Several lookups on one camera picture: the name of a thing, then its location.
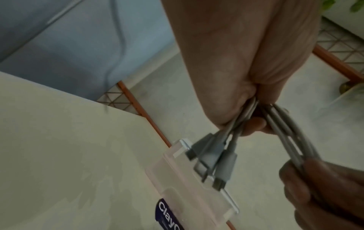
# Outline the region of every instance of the blue label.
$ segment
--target blue label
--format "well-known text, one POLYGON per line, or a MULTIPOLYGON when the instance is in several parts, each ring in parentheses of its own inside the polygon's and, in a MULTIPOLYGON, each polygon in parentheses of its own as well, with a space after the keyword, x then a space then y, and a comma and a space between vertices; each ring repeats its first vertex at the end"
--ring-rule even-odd
POLYGON ((164 230, 184 230, 164 199, 160 199, 155 207, 155 220, 164 230))

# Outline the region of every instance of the green leaf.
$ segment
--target green leaf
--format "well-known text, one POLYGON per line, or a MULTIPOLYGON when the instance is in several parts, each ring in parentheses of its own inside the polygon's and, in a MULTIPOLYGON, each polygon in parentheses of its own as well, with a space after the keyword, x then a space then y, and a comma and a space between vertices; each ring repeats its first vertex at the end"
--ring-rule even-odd
POLYGON ((351 7, 350 7, 350 11, 355 13, 358 12, 359 10, 361 10, 364 6, 364 0, 356 0, 356 3, 354 3, 351 7))
POLYGON ((334 4, 336 3, 335 0, 324 0, 323 4, 322 4, 322 9, 323 10, 328 10, 330 9, 334 4))

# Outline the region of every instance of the clear plastic container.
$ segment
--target clear plastic container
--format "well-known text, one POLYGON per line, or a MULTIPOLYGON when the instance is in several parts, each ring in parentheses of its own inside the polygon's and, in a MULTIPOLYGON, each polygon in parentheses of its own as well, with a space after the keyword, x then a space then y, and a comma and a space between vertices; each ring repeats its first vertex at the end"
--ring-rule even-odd
POLYGON ((212 188, 212 178, 201 182, 185 155, 189 148, 188 140, 179 140, 146 174, 185 230, 217 229, 239 209, 225 190, 212 188))

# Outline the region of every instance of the skin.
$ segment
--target skin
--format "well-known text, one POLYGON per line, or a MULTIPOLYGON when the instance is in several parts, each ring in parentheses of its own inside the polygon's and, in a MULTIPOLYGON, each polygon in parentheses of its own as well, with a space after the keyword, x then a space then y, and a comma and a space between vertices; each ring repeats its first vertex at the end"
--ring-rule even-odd
MULTIPOLYGON (((223 127, 247 99, 274 103, 316 42, 318 0, 162 0, 206 116, 223 127)), ((266 129, 254 117, 245 135, 266 129)))
POLYGON ((297 224, 303 230, 364 229, 364 172, 319 160, 306 160, 304 171, 320 194, 349 216, 354 216, 356 223, 320 208, 289 161, 282 167, 279 176, 285 185, 287 199, 296 209, 297 224))

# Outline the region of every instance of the red border strip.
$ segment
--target red border strip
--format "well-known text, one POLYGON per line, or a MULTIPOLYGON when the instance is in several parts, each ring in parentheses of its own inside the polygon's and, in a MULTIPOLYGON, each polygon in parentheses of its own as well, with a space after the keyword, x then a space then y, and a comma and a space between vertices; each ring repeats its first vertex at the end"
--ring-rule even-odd
POLYGON ((356 83, 363 81, 363 75, 361 73, 351 68, 348 64, 338 59, 335 55, 325 50, 320 45, 316 45, 312 52, 331 67, 342 73, 350 81, 356 83))
MULTIPOLYGON (((158 126, 154 123, 154 121, 148 115, 148 113, 143 109, 143 107, 140 105, 140 103, 135 99, 134 95, 129 91, 128 88, 126 88, 125 84, 122 81, 119 81, 117 83, 117 85, 121 89, 121 91, 125 94, 126 98, 128 98, 128 100, 130 101, 130 103, 134 106, 135 110, 142 117, 145 117, 149 121, 149 123, 152 125, 152 127, 155 129, 155 131, 159 134, 160 138, 162 138, 162 140, 164 141, 164 143, 166 143, 166 145, 168 146, 168 148, 171 147, 172 145, 169 142, 169 140, 162 133, 162 131, 160 131, 160 129, 158 128, 158 126)), ((234 227, 234 225, 230 221, 227 221, 226 224, 229 226, 229 228, 231 230, 236 230, 236 228, 234 227)))

